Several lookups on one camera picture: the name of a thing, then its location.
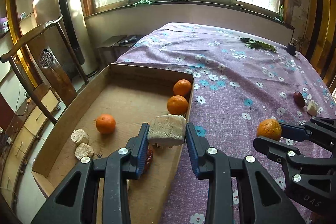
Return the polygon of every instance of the window sill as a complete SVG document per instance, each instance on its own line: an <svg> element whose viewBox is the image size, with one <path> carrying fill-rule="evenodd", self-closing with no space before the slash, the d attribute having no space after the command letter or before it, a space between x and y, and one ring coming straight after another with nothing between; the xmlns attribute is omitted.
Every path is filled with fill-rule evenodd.
<svg viewBox="0 0 336 224"><path fill-rule="evenodd" d="M214 7L219 7L219 8L226 8L226 9L236 10L236 11L239 11L239 12L248 13L248 14L251 14L251 15L262 17L264 19L268 19L270 21L278 23L278 24L286 27L287 29L294 30L294 27L292 25L288 25L287 23L278 21L275 18L272 18L270 16L263 15L263 14L260 14L260 13L254 12L254 11L246 10L244 8L241 8L241 7L235 6L235 5L225 5L225 4L217 4L217 3L210 3L210 2L204 2L204 1L193 1L193 0L165 0L165 1L154 1L154 2L152 2L152 5L162 5L162 4L197 4L197 5L206 5L206 6L214 6ZM115 10L127 9L127 8L135 8L135 7L134 7L134 4L127 4L127 5L124 5L124 6L117 7L117 8L113 8L113 9L105 10L105 11L102 11L102 12L98 12L98 13L86 16L85 18L90 18L90 17L93 17L95 15L100 15L100 14L103 14L103 13L107 13L107 12L111 12L111 11L115 11Z"/></svg>

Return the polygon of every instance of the purple bedsheet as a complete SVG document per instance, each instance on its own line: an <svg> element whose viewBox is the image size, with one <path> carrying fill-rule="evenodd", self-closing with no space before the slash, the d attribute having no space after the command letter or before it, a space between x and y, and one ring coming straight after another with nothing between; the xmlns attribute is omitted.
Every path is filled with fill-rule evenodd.
<svg viewBox="0 0 336 224"><path fill-rule="evenodd" d="M240 41L250 37L272 44L277 53L253 50ZM293 57L278 43L229 29L169 23L141 39L116 63L164 68L194 75L194 97L189 121L198 135L229 156L254 155L282 189L281 165L253 148L259 123L267 118L299 124L310 116L293 101L300 91L319 105L319 116L335 117L336 106L329 90L305 57ZM330 157L317 145L289 139L310 157ZM237 187L233 185L234 215L239 223ZM195 178L186 146L172 182L161 223L202 224L205 219L208 181ZM310 211L297 204L304 219Z"/></svg>

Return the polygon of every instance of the drawer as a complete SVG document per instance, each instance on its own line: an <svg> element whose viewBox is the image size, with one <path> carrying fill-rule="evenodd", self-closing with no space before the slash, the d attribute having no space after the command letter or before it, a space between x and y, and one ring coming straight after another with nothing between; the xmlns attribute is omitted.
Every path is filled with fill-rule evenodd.
<svg viewBox="0 0 336 224"><path fill-rule="evenodd" d="M26 153L30 143L34 138L35 136L25 126L23 126L16 136L14 145L18 147L23 153Z"/></svg>
<svg viewBox="0 0 336 224"><path fill-rule="evenodd" d="M41 102L49 111L52 111L58 105L58 99L51 90L42 98ZM25 127L35 136L46 119L42 111L35 107L26 120Z"/></svg>
<svg viewBox="0 0 336 224"><path fill-rule="evenodd" d="M12 204L16 177L18 176L18 173L20 171L21 162L24 156L25 154L22 151L12 145L6 159L5 167L3 169L1 180L1 193L10 207Z"/></svg>

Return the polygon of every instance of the green cloth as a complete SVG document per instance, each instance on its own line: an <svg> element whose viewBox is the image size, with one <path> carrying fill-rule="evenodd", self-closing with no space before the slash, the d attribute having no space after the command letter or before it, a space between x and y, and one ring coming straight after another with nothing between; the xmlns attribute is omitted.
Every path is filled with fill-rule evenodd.
<svg viewBox="0 0 336 224"><path fill-rule="evenodd" d="M277 52L275 47L273 47L272 45L267 44L265 42L260 42L258 40L254 40L252 38L241 38L240 40L245 43L246 47L249 47L249 48L253 48L253 49L263 48L265 50L270 50L272 52Z"/></svg>
<svg viewBox="0 0 336 224"><path fill-rule="evenodd" d="M137 5L139 6L146 6L146 5L152 5L153 1L149 0L140 0L139 2L134 3L134 6L136 7Z"/></svg>

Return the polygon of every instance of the cardboard tray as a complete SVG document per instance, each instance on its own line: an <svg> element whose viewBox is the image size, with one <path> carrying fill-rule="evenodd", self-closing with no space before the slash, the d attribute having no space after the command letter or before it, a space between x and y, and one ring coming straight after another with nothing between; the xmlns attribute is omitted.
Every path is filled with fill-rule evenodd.
<svg viewBox="0 0 336 224"><path fill-rule="evenodd" d="M167 100L173 96L174 84L181 79L189 80L194 86L191 74L120 64L107 66L64 111L36 157L32 173L42 193L48 197L78 162L74 156L76 146L70 139L73 130L81 128L89 134L94 159L97 154L108 157L124 147L129 138L137 136L143 122L168 114ZM193 89L186 96L187 120L192 97ZM117 122L111 135L101 135L95 127L95 119L103 113L111 114ZM159 222L182 146L153 150L148 172L130 183L128 200L133 224ZM101 223L102 181L97 223Z"/></svg>

